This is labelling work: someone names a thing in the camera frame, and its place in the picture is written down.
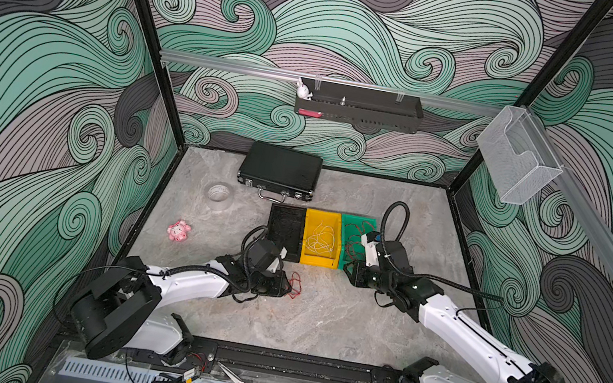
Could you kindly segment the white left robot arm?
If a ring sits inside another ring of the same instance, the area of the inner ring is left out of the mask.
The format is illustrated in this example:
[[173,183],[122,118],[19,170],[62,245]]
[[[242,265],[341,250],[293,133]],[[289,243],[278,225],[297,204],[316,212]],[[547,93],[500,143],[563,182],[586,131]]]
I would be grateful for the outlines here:
[[177,365],[188,356],[193,336],[178,314],[159,310],[197,299],[285,297],[292,292],[283,266],[287,255],[283,244],[258,238],[245,242],[239,255],[200,265],[160,268],[128,257],[79,291],[69,313],[90,359],[136,349]]

